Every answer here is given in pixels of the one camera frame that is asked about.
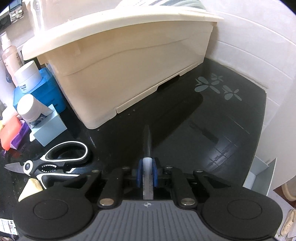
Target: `scissors blade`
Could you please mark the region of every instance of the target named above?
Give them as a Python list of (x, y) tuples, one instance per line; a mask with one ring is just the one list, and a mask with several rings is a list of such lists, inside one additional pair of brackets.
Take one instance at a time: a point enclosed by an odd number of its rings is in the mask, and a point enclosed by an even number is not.
[(10, 170), (12, 172), (24, 173), (23, 166), (21, 166), (21, 164), (19, 162), (6, 164), (4, 166), (4, 168), (6, 168), (7, 170)]

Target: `storage box lid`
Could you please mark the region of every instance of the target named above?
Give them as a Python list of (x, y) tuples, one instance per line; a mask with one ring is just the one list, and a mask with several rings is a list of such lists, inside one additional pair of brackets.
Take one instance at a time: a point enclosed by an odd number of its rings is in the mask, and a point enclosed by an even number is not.
[(44, 31), (22, 48), (24, 60), (103, 31), (140, 23), (162, 21), (218, 22), (222, 17), (193, 7), (144, 6), (115, 8), (89, 14)]

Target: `gray ribbed panel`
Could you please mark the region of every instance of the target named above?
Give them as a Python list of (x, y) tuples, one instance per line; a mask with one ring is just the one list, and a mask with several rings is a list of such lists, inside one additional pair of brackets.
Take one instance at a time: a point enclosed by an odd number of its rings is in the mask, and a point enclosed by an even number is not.
[[(179, 209), (171, 200), (148, 202), (124, 200), (115, 209), (99, 212), (87, 229), (63, 241), (131, 240), (226, 241), (227, 239), (210, 231), (194, 211)], [(22, 237), (19, 241), (30, 241), (30, 239)]]

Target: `black countertop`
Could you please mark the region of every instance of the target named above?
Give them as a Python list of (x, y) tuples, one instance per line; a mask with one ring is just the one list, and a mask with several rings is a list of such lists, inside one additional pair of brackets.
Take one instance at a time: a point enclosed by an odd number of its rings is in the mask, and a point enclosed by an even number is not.
[(84, 142), (92, 161), (75, 172), (133, 166), (143, 155), (142, 133), (149, 124), (153, 156), (161, 165), (192, 173), (203, 169), (243, 185), (258, 144), (266, 93), (241, 75), (208, 59), (181, 77), (117, 114), (97, 129), (87, 129), (68, 108), (61, 113), (68, 130), (46, 147), (27, 135), (18, 150), (0, 154), (0, 218), (12, 207), (29, 177), (3, 168), (41, 157), (68, 140)]

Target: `black and white scissors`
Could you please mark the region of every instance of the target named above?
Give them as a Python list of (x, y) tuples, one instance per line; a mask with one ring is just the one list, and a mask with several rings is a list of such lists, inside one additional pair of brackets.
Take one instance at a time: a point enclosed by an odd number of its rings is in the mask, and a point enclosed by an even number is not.
[[(79, 157), (63, 158), (63, 153), (69, 151), (80, 151)], [(77, 177), (79, 174), (65, 172), (66, 168), (76, 167), (88, 161), (90, 151), (87, 146), (79, 141), (67, 141), (60, 143), (48, 152), (46, 152), (38, 160), (28, 160), (22, 166), (19, 162), (6, 164), (5, 168), (18, 173), (25, 173), (28, 176), (38, 179), (44, 189), (52, 186), (53, 181), (65, 181), (69, 178)]]

